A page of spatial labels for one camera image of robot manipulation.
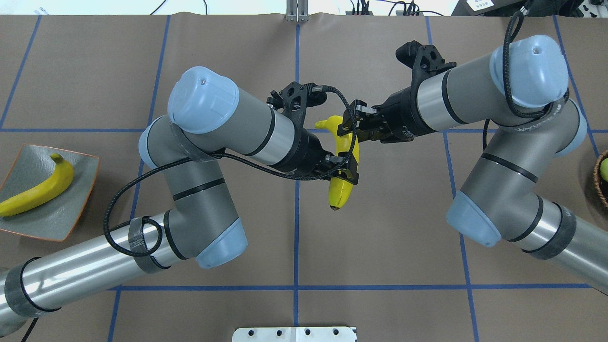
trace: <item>gray plate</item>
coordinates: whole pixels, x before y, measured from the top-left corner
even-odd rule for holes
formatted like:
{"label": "gray plate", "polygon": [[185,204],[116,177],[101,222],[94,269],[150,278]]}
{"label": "gray plate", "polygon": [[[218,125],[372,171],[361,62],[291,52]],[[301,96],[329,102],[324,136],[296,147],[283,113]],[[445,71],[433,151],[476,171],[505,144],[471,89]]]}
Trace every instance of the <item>gray plate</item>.
{"label": "gray plate", "polygon": [[36,239],[63,241],[70,234],[99,170],[99,157],[59,148],[24,144],[0,188],[0,201],[30,189],[50,176],[55,168],[51,153],[59,153],[74,167],[74,180],[61,195],[21,214],[0,217],[0,229]]}

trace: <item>banana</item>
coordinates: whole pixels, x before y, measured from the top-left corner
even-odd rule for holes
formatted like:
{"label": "banana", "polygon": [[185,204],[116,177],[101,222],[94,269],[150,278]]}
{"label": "banana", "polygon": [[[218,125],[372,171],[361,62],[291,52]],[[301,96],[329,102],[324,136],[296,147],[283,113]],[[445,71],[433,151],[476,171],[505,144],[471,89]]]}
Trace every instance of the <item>banana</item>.
{"label": "banana", "polygon": [[37,186],[0,203],[0,216],[13,216],[40,206],[64,192],[74,180],[74,167],[58,153],[50,155],[55,170]]}
{"label": "banana", "polygon": [[[330,131],[334,135],[334,139],[336,140],[336,155],[339,152],[347,152],[350,148],[350,143],[353,138],[353,134],[349,133],[345,136],[338,136],[338,125],[342,123],[342,117],[333,115],[330,116],[327,120],[318,121],[314,124],[315,128],[325,128]],[[359,141],[355,139],[353,156],[357,163],[359,162]],[[332,178],[330,180],[330,207],[333,210],[340,209],[350,197],[350,193],[353,190],[353,185],[345,180],[341,180],[340,178]]]}

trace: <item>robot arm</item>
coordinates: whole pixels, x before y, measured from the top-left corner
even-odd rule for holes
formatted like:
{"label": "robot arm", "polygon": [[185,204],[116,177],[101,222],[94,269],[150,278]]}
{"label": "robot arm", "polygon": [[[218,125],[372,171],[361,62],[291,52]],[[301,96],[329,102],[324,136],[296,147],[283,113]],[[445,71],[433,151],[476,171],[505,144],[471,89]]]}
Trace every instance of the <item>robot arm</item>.
{"label": "robot arm", "polygon": [[[291,116],[286,116],[207,68],[184,73],[171,93],[168,115],[156,119],[139,142],[151,168],[176,164],[164,170],[175,209],[135,218],[109,232],[111,239],[100,236],[0,274],[0,337],[29,318],[181,260],[194,257],[212,268],[239,256],[247,247],[244,229],[217,158],[208,153],[229,148],[294,177],[354,181],[356,173],[339,175],[336,168],[353,164],[323,150],[303,129],[307,103],[326,99],[320,90],[312,83],[288,86],[284,113]],[[184,158],[196,162],[180,162]]]}
{"label": "robot arm", "polygon": [[[548,45],[533,45],[550,52]],[[518,68],[528,77],[513,77],[514,89],[522,89],[518,82],[530,80],[529,72],[536,70],[523,68],[529,62],[525,52],[535,50],[523,51]],[[554,155],[574,149],[586,132],[576,106],[562,98],[565,65],[541,65],[547,72],[538,79],[544,83],[514,93],[523,112],[548,105],[543,118],[526,119],[514,116],[505,104],[492,55],[455,67],[444,63],[433,46],[415,42],[397,55],[413,68],[412,87],[378,106],[356,100],[337,133],[345,135],[354,126],[359,141],[390,143],[492,119],[500,128],[456,196],[448,222],[486,246],[500,239],[512,241],[607,292],[608,233],[532,193]],[[303,111],[324,103],[327,91],[326,86],[294,82],[273,92],[267,106],[206,68],[187,71],[171,94],[168,116],[156,119],[139,144],[142,159],[152,168],[184,158],[196,161],[164,170],[175,209],[136,218],[110,233],[120,248],[137,256],[122,253],[100,236],[0,274],[0,336],[16,331],[28,318],[181,260],[194,257],[210,268],[240,255],[247,240],[213,157],[224,154],[218,151],[225,148],[293,177],[340,178],[356,184],[354,158],[325,151],[303,129]]]}
{"label": "robot arm", "polygon": [[[413,41],[396,51],[397,59],[413,69],[412,86],[381,105],[353,102],[359,140],[410,141],[491,119],[499,129],[456,194],[448,223],[484,246],[500,239],[513,242],[608,293],[608,232],[533,192],[551,160],[577,148],[587,134],[578,107],[563,97],[568,85],[564,58],[546,36],[515,42],[510,52],[517,108],[523,113],[544,108],[542,117],[516,116],[508,107],[502,48],[455,67],[434,46]],[[344,129],[352,124],[344,118]]]}

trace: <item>black cable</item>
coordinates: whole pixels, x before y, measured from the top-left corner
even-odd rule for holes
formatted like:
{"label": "black cable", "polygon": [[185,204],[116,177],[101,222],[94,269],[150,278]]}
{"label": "black cable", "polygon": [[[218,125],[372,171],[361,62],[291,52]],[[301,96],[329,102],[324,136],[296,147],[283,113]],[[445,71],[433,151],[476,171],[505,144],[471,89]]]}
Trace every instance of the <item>black cable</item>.
{"label": "black cable", "polygon": [[415,12],[412,12],[410,15],[417,15],[418,13],[426,13],[426,12],[428,12],[428,13],[434,13],[434,14],[437,14],[437,15],[440,15],[440,16],[444,16],[443,14],[441,14],[439,12],[435,12],[435,11],[415,11]]}
{"label": "black cable", "polygon": [[515,14],[511,17],[509,21],[509,26],[506,28],[505,33],[505,41],[502,45],[502,80],[503,86],[505,88],[505,98],[506,104],[509,106],[509,109],[513,114],[518,117],[522,117],[524,119],[536,119],[538,117],[542,117],[548,113],[548,105],[540,111],[535,111],[532,113],[522,113],[517,107],[515,107],[515,102],[513,101],[513,90],[511,89],[511,81],[510,81],[510,72],[509,72],[509,45],[513,42],[517,33],[519,33],[519,29],[523,24],[523,13],[521,11],[515,12]]}
{"label": "black cable", "polygon": [[36,326],[36,322],[38,322],[38,317],[34,318],[32,320],[32,323],[30,324],[30,327],[27,328],[26,334],[23,335],[23,338],[21,339],[21,342],[26,342],[27,338],[30,337],[30,334],[32,333],[32,330],[34,329],[34,326]]}
{"label": "black cable", "polygon": [[393,4],[393,7],[391,7],[391,8],[390,8],[389,15],[390,15],[391,13],[393,13],[393,10],[395,9],[395,6],[397,6],[398,4],[402,4],[402,5],[403,5],[403,12],[405,12],[405,11],[406,11],[406,7],[407,7],[406,2],[405,2],[405,1],[397,1],[397,2],[395,2],[395,3]]}
{"label": "black cable", "polygon": [[[229,158],[229,159],[233,159],[239,162],[242,162],[245,165],[251,166],[255,169],[270,173],[271,175],[274,176],[278,176],[281,178],[287,178],[289,180],[296,180],[296,181],[313,181],[313,180],[320,180],[323,178],[326,178],[328,176],[331,176],[334,172],[338,172],[339,169],[345,165],[346,163],[348,163],[348,161],[350,160],[350,158],[353,156],[353,150],[354,150],[354,146],[355,143],[357,141],[357,125],[356,125],[356,120],[354,117],[354,111],[351,108],[351,106],[349,106],[348,101],[346,100],[346,98],[344,97],[344,95],[342,95],[342,93],[336,89],[335,87],[332,86],[323,86],[326,87],[327,92],[333,92],[336,95],[338,95],[338,97],[340,98],[340,100],[342,101],[342,103],[344,104],[344,106],[346,107],[347,111],[348,111],[348,115],[350,116],[351,122],[353,123],[351,126],[351,134],[352,139],[350,142],[350,148],[348,149],[348,154],[344,157],[344,159],[339,162],[338,164],[336,164],[333,168],[331,168],[329,171],[321,174],[321,175],[317,175],[317,176],[292,176],[292,175],[287,175],[284,173],[280,173],[271,169],[268,169],[266,167],[263,166],[259,166],[256,163],[250,162],[244,158],[241,158],[239,156],[235,156],[235,155],[231,155],[229,153],[225,153],[225,152],[215,152],[215,153],[211,153],[210,155],[214,158],[220,159],[220,158]],[[122,189],[120,189],[115,196],[112,198],[112,200],[110,201],[110,204],[108,205],[108,208],[103,216],[103,236],[106,238],[106,241],[110,244],[110,246],[112,246],[112,248],[114,248],[115,250],[117,250],[118,252],[122,253],[122,254],[126,254],[128,256],[131,257],[144,257],[144,256],[149,256],[152,253],[156,252],[158,250],[158,248],[161,246],[161,242],[162,242],[162,227],[154,220],[149,219],[147,217],[144,217],[142,219],[143,223],[148,223],[150,225],[153,225],[156,227],[156,232],[158,234],[158,238],[156,240],[156,243],[154,244],[154,246],[150,249],[147,249],[146,247],[146,251],[145,252],[141,252],[141,253],[136,253],[133,252],[131,250],[128,250],[122,246],[120,246],[118,243],[116,243],[116,241],[114,241],[114,238],[112,238],[112,235],[110,234],[110,232],[115,231],[116,229],[128,226],[130,224],[130,222],[123,222],[113,228],[109,227],[109,219],[110,216],[112,214],[112,210],[114,209],[114,206],[116,205],[116,202],[118,201],[118,199],[130,188],[132,188],[134,185],[136,185],[137,183],[143,181],[144,179],[158,173],[161,172],[163,170],[167,170],[170,169],[172,167],[181,165],[181,164],[185,164],[187,162],[192,161],[192,159],[190,158],[182,158],[179,159],[177,161],[174,162],[170,162],[168,164],[162,165],[160,167],[157,167],[155,169],[152,169],[146,173],[144,173],[143,175],[135,178],[134,180],[130,181],[127,185],[125,185]]]}
{"label": "black cable", "polygon": [[415,11],[415,7],[416,4],[414,4],[414,2],[410,2],[410,4],[407,6],[407,10],[403,11],[403,15],[411,15],[410,13]]}
{"label": "black cable", "polygon": [[482,148],[485,151],[488,146],[488,127],[490,125],[490,119],[487,119],[486,122],[483,123],[483,133],[482,133]]}
{"label": "black cable", "polygon": [[[526,9],[529,8],[530,3],[531,3],[531,1],[528,0],[523,7],[526,8]],[[509,45],[513,42],[513,40],[515,39],[515,37],[519,33],[519,30],[522,28],[523,19],[524,19],[523,13],[521,11],[517,11],[511,17],[511,20],[509,21],[509,25],[508,25],[508,27],[506,29],[505,41],[503,42],[503,46],[502,46],[502,77],[503,77],[503,86],[505,88],[505,99],[506,99],[507,105],[509,106],[509,109],[511,110],[511,112],[513,114],[515,114],[518,117],[524,118],[524,119],[537,119],[539,117],[542,117],[542,116],[546,115],[549,112],[549,110],[550,110],[550,104],[548,104],[547,106],[545,106],[545,108],[543,108],[542,110],[535,111],[533,113],[522,113],[522,112],[520,112],[515,107],[515,103],[513,102],[513,93],[512,93],[512,89],[511,89],[511,83],[510,83]],[[570,97],[570,90],[566,89],[566,92],[564,93],[564,101],[568,101],[569,97]],[[488,125],[489,125],[489,122],[490,122],[490,120],[487,119],[485,121],[485,123],[483,124],[482,147],[483,147],[484,150],[488,146]]]}
{"label": "black cable", "polygon": [[156,10],[153,10],[153,11],[152,11],[152,13],[150,13],[150,15],[152,15],[152,14],[156,13],[156,11],[158,11],[158,10],[159,10],[159,8],[161,8],[161,7],[162,7],[162,6],[165,4],[165,2],[166,2],[166,1],[167,1],[167,0],[163,0],[163,1],[162,1],[162,3],[161,3],[160,5],[158,5],[158,7],[156,7]]}
{"label": "black cable", "polygon": [[110,215],[112,214],[114,205],[116,205],[116,202],[118,201],[120,196],[122,196],[128,189],[133,187],[135,184],[143,181],[144,179],[150,177],[151,175],[154,175],[155,173],[158,173],[163,170],[167,170],[171,167],[178,166],[178,165],[181,165],[181,164],[189,162],[189,161],[192,161],[192,160],[190,158],[183,158],[183,159],[180,159],[180,160],[177,160],[174,162],[170,162],[169,164],[157,167],[156,169],[152,169],[152,170],[144,173],[143,175],[135,178],[134,180],[130,181],[127,185],[125,185],[122,189],[120,189],[116,193],[116,195],[114,195],[114,198],[112,198],[112,200],[110,201],[110,204],[108,205],[106,213],[103,216],[103,236],[105,236],[106,241],[108,241],[108,243],[110,244],[110,246],[112,246],[112,248],[121,252],[122,254],[126,254],[126,255],[132,256],[132,257],[149,256],[152,253],[156,252],[156,250],[158,250],[158,248],[161,246],[161,242],[162,242],[162,227],[158,224],[155,224],[156,223],[155,221],[147,219],[146,223],[150,223],[156,227],[156,232],[158,233],[158,239],[156,240],[156,243],[154,244],[154,246],[151,249],[149,249],[149,250],[146,249],[145,252],[136,253],[136,252],[132,252],[132,251],[120,246],[118,243],[116,243],[116,241],[114,241],[114,239],[112,238],[112,235],[110,234],[110,228],[109,228]]}

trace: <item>blue tape grid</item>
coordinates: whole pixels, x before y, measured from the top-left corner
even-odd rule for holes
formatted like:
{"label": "blue tape grid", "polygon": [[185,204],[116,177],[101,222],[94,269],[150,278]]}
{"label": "blue tape grid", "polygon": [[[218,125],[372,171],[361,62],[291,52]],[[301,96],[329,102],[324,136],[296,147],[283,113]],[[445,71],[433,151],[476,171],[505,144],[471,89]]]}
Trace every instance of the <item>blue tape grid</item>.
{"label": "blue tape grid", "polygon": [[[424,18],[426,20],[426,33],[429,36],[429,44],[433,44],[433,33],[430,29],[430,20],[429,17]],[[446,161],[447,161],[447,169],[448,174],[450,176],[450,187],[452,188],[452,198],[456,197],[456,185],[454,181],[454,169],[452,168],[452,156],[450,155],[449,148],[449,140],[447,138],[447,133],[443,132],[443,144],[446,149]],[[469,299],[469,311],[471,313],[471,324],[473,329],[473,338],[475,342],[479,342],[479,332],[477,330],[477,315],[475,314],[475,302],[473,300],[473,290],[471,288],[471,276],[469,274],[469,262],[466,257],[466,246],[465,246],[465,237],[462,234],[459,234],[460,239],[460,254],[462,257],[463,270],[465,272],[465,284],[466,284],[466,294]]]}
{"label": "blue tape grid", "polygon": [[[32,48],[33,42],[36,37],[36,33],[40,26],[42,16],[38,16],[36,24],[33,28],[29,43],[26,51],[22,58],[19,70],[13,82],[11,92],[7,99],[6,105],[0,117],[0,133],[141,133],[144,128],[3,128],[3,124],[9,113],[10,104],[12,102],[15,91],[17,90],[19,79],[23,72],[23,69],[27,62],[27,57]],[[167,35],[169,31],[171,16],[167,16],[165,23],[165,32],[163,35],[161,54],[159,56],[159,63],[156,73],[156,79],[154,83],[154,91],[152,100],[150,103],[150,112],[148,115],[148,124],[151,123],[154,114],[154,105],[156,103],[156,95],[158,91],[158,85],[162,72],[162,62],[164,58],[165,47],[167,43]],[[556,33],[559,40],[559,45],[562,53],[566,57],[566,63],[568,66],[568,75],[572,83],[572,87],[576,96],[578,105],[582,111],[583,116],[589,123],[587,115],[579,95],[578,87],[572,75],[570,64],[567,59],[567,54],[564,48],[564,44],[559,29],[559,23],[557,17],[553,17]],[[429,43],[432,44],[432,31],[430,27],[430,21],[426,18],[426,28]],[[300,81],[300,25],[296,25],[295,28],[295,80]],[[328,133],[326,130],[311,129],[312,133]],[[449,151],[449,140],[448,133],[481,133],[481,129],[450,129],[442,131],[444,139],[444,147],[446,151],[446,161],[450,176],[450,185],[452,189],[452,196],[455,195],[455,181],[454,171],[452,169],[452,158]],[[596,155],[599,155],[598,148],[595,143],[594,134],[606,134],[608,130],[594,130],[589,125],[588,134],[591,144],[593,146]],[[140,163],[138,175],[143,172],[143,163]],[[139,186],[136,188],[136,194],[133,199],[133,205],[131,208],[131,217],[134,217],[135,209],[137,208],[137,199],[139,194]],[[299,325],[299,291],[379,291],[379,290],[399,290],[399,291],[411,291],[411,290],[466,290],[469,298],[469,308],[471,310],[471,321],[472,329],[474,332],[475,341],[479,341],[477,332],[477,320],[475,316],[475,305],[473,301],[473,290],[500,290],[500,289],[563,289],[563,288],[591,288],[587,284],[472,284],[468,269],[468,261],[466,257],[466,246],[463,236],[460,234],[460,246],[461,254],[463,259],[463,268],[465,272],[465,284],[443,284],[443,285],[300,285],[299,284],[299,225],[300,225],[300,182],[295,183],[295,208],[294,208],[294,283],[293,285],[245,285],[245,286],[116,286],[109,289],[109,291],[115,291],[116,296],[114,298],[114,307],[112,310],[112,320],[108,332],[108,342],[111,342],[114,337],[114,328],[116,326],[117,315],[119,311],[120,296],[123,291],[293,291],[294,294],[294,325]]]}

